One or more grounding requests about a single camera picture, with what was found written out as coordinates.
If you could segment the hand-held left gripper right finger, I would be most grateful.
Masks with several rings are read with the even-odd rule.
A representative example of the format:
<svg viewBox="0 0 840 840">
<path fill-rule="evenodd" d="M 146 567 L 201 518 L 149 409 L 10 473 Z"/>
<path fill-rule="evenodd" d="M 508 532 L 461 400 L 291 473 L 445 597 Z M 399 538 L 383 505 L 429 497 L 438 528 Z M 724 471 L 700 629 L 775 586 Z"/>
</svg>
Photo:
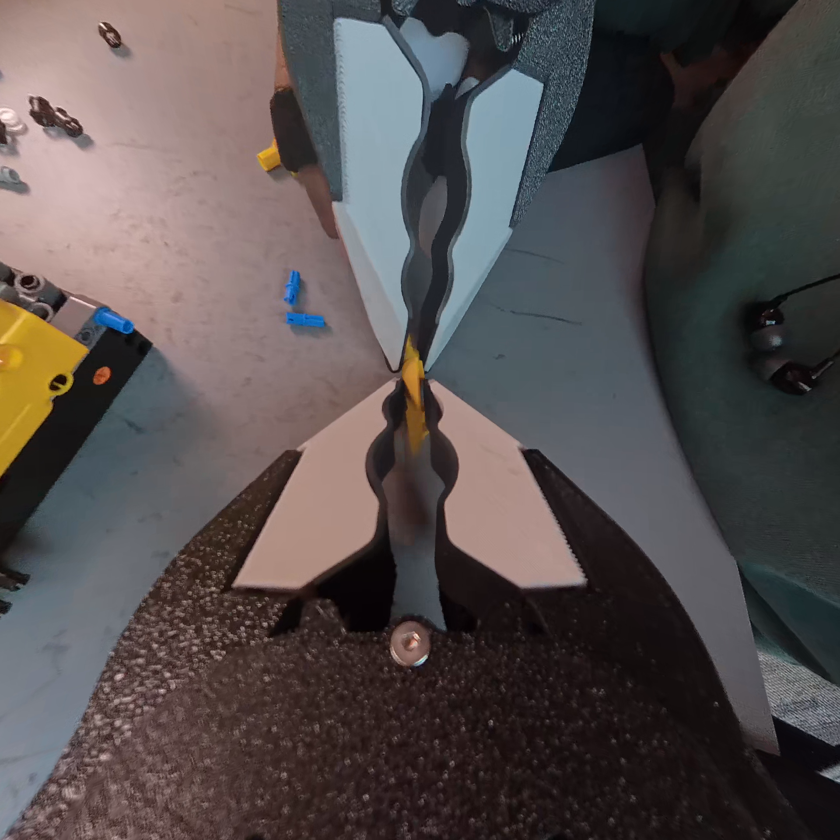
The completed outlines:
<svg viewBox="0 0 840 840">
<path fill-rule="evenodd" d="M 445 386 L 428 385 L 441 412 L 437 430 L 455 452 L 443 505 L 448 540 L 521 590 L 585 586 L 519 441 Z"/>
</svg>

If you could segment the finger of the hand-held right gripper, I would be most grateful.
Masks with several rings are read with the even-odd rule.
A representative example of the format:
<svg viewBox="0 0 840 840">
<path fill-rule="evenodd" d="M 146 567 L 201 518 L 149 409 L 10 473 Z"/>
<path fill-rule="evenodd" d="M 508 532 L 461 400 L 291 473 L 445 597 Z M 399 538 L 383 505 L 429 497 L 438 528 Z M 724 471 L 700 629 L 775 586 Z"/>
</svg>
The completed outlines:
<svg viewBox="0 0 840 840">
<path fill-rule="evenodd" d="M 432 243 L 433 273 L 420 314 L 430 370 L 512 233 L 543 84 L 499 71 L 455 100 L 445 142 L 447 203 Z"/>
<path fill-rule="evenodd" d="M 389 19 L 333 22 L 342 197 L 332 204 L 387 367 L 403 361 L 409 306 L 403 281 L 416 235 L 406 221 L 406 178 L 428 118 L 428 84 Z"/>
</svg>

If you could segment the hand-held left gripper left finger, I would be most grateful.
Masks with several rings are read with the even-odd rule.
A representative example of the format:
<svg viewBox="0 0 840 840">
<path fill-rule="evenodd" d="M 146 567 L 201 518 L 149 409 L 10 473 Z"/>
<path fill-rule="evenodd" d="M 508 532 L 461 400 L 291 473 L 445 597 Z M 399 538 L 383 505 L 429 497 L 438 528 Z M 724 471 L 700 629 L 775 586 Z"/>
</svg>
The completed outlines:
<svg viewBox="0 0 840 840">
<path fill-rule="evenodd" d="M 396 462 L 402 397 L 389 380 L 298 447 L 235 590 L 303 592 L 387 537 L 384 479 Z"/>
</svg>

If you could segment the thin yellow lego liftarm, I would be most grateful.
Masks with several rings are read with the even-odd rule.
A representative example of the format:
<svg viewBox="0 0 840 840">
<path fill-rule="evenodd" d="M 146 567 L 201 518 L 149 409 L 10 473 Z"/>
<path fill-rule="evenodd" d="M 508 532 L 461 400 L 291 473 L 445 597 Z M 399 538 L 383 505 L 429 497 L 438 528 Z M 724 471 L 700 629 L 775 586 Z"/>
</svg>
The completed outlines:
<svg viewBox="0 0 840 840">
<path fill-rule="evenodd" d="M 406 338 L 402 364 L 402 383 L 406 399 L 406 434 L 413 455 L 419 451 L 428 435 L 424 404 L 424 363 L 412 337 Z"/>
</svg>

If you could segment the yellow lego vehicle model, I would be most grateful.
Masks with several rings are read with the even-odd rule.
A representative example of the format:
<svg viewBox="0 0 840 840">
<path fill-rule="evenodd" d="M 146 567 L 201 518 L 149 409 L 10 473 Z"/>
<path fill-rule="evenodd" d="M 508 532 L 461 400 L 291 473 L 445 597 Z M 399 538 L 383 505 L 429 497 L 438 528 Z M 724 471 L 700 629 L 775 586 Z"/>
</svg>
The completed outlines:
<svg viewBox="0 0 840 840">
<path fill-rule="evenodd" d="M 153 349 L 92 298 L 1 265 L 1 551 Z"/>
</svg>

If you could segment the person's right hand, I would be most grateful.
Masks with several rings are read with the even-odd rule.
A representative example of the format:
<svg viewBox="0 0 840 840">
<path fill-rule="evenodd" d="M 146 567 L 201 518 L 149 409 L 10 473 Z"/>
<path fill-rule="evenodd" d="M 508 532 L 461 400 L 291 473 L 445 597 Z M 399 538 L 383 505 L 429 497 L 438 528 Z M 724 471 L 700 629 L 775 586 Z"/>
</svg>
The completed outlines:
<svg viewBox="0 0 840 840">
<path fill-rule="evenodd" d="M 302 166 L 297 173 L 297 182 L 307 194 L 324 233 L 330 239 L 339 239 L 329 182 L 320 166 L 317 164 Z"/>
</svg>

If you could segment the person's green sweatshirt torso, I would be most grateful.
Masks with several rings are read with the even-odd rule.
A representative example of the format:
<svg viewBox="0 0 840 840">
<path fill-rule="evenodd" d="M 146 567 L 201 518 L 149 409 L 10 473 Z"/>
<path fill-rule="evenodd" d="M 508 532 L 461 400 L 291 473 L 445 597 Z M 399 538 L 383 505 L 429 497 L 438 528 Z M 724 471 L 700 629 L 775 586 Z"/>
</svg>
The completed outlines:
<svg viewBox="0 0 840 840">
<path fill-rule="evenodd" d="M 750 303 L 838 273 L 839 3 L 794 2 L 663 174 L 647 321 L 690 471 L 735 559 L 773 715 L 838 781 L 838 363 L 786 395 L 753 367 Z M 838 348 L 838 281 L 783 305 L 784 357 Z"/>
</svg>

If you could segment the black wired earbuds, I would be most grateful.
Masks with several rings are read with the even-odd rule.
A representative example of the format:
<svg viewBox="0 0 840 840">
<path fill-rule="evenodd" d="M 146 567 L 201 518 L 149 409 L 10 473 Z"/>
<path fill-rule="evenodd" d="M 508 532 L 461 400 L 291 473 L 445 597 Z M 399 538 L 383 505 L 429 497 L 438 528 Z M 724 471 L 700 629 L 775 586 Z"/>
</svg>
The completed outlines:
<svg viewBox="0 0 840 840">
<path fill-rule="evenodd" d="M 838 273 L 825 276 L 770 299 L 754 301 L 743 310 L 742 330 L 751 350 L 753 367 L 775 390 L 789 396 L 804 396 L 813 392 L 824 374 L 838 363 L 839 348 L 814 364 L 796 362 L 782 354 L 786 341 L 783 305 L 792 297 L 838 279 Z"/>
</svg>

